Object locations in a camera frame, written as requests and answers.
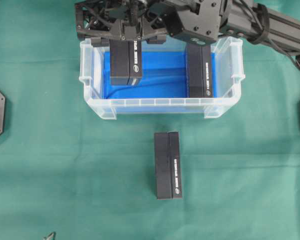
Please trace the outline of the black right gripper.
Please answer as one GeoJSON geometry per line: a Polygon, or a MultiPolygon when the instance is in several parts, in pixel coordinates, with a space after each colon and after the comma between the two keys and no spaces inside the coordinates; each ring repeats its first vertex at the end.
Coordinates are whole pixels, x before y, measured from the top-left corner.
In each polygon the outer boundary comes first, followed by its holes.
{"type": "Polygon", "coordinates": [[[219,38],[224,0],[85,0],[74,4],[78,39],[93,47],[110,40],[162,45],[167,37],[197,46],[219,38]]]}

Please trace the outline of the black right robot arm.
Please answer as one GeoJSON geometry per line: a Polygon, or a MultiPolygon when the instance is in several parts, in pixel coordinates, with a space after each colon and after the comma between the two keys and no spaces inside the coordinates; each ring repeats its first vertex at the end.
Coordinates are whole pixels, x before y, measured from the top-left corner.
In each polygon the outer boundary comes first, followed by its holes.
{"type": "Polygon", "coordinates": [[[74,9],[78,38],[98,46],[166,36],[209,45],[228,36],[300,55],[300,21],[252,0],[85,0],[74,9]]]}

